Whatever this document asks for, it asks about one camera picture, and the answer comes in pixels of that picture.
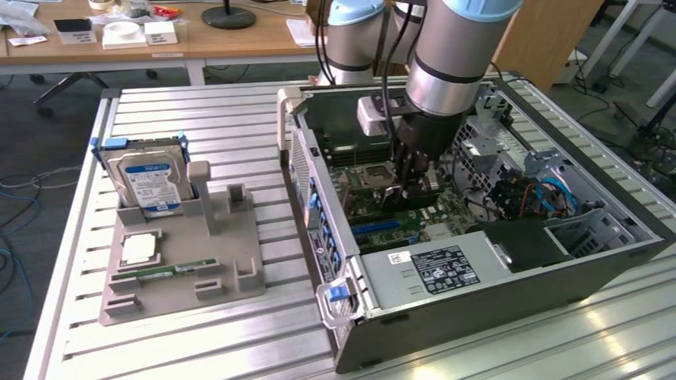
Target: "hard drive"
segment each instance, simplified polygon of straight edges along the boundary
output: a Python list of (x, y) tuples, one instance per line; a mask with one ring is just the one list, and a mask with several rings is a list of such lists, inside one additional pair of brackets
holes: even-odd
[(147, 218), (182, 213), (181, 202), (195, 197), (186, 178), (185, 136), (106, 139), (93, 153), (107, 171), (122, 207), (139, 207)]

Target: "power supply label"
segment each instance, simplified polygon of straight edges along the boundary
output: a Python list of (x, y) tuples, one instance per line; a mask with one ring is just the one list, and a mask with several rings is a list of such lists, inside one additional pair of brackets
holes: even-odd
[(167, 211), (179, 206), (178, 190), (169, 180), (170, 165), (129, 166), (123, 171), (141, 208)]
[(433, 295), (479, 282), (457, 245), (410, 255), (410, 259), (423, 287)]

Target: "aluminum slat table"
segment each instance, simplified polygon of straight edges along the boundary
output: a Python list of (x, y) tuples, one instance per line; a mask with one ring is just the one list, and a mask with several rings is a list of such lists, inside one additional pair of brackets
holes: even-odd
[[(251, 191), (266, 293), (103, 327), (95, 322), (117, 195), (90, 154), (73, 199), (25, 378), (669, 378), (676, 374), (673, 247), (591, 297), (359, 372), (333, 373), (277, 164), (275, 92), (305, 82), (127, 89), (102, 99), (91, 136), (155, 138), (183, 130), (209, 189)], [(527, 84), (517, 93), (676, 230), (673, 203)], [(513, 128), (550, 145), (526, 118)]]

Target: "desk leg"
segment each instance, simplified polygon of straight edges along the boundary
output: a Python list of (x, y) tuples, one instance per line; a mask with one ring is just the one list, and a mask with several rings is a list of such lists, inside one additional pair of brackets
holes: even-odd
[(610, 26), (607, 32), (605, 33), (605, 36), (602, 36), (598, 46), (595, 46), (595, 49), (593, 50), (593, 53), (589, 56), (589, 59), (586, 60), (583, 67), (581, 68), (581, 72), (583, 73), (585, 77), (591, 72), (591, 69), (597, 64), (602, 53), (607, 49), (607, 46), (610, 46), (611, 40), (614, 40), (614, 37), (619, 33), (619, 29), (622, 28), (623, 23), (626, 22), (629, 16), (631, 16), (631, 13), (635, 10), (635, 7), (639, 2), (641, 2), (641, 0), (629, 0), (626, 5), (623, 6), (622, 12), (619, 13), (619, 15), (617, 16), (617, 19), (611, 23), (611, 26)]
[(657, 91), (654, 91), (654, 94), (647, 99), (645, 105), (651, 108), (659, 108), (663, 103), (663, 99), (671, 93), (671, 91), (676, 91), (676, 70), (667, 76), (667, 79), (663, 81)]
[(623, 67), (626, 67), (629, 61), (631, 60), (633, 56), (635, 55), (637, 50), (641, 48), (642, 43), (645, 42), (645, 40), (647, 39), (647, 37), (653, 33), (654, 28), (657, 28), (658, 23), (662, 21), (663, 15), (666, 13), (667, 13), (667, 11), (663, 8), (661, 8), (655, 12), (653, 17), (647, 21), (647, 23), (645, 24), (645, 26), (642, 27), (642, 30), (635, 37), (635, 40), (633, 40), (631, 44), (629, 45), (629, 49), (626, 49), (626, 52), (622, 54), (622, 57), (619, 58), (619, 60), (617, 61), (617, 64), (611, 68), (610, 75), (613, 77), (617, 77), (619, 75), (619, 73), (622, 72)]
[(190, 79), (190, 86), (202, 86), (203, 73), (201, 69), (203, 67), (203, 59), (187, 59), (185, 61), (185, 69), (187, 70), (187, 78)]

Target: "black lamp base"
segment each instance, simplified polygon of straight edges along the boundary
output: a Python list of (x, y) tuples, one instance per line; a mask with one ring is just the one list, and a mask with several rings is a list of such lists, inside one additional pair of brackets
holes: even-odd
[(234, 6), (230, 7), (230, 14), (226, 14), (225, 7), (217, 6), (201, 12), (201, 20), (218, 29), (242, 29), (253, 25), (255, 14), (250, 10)]

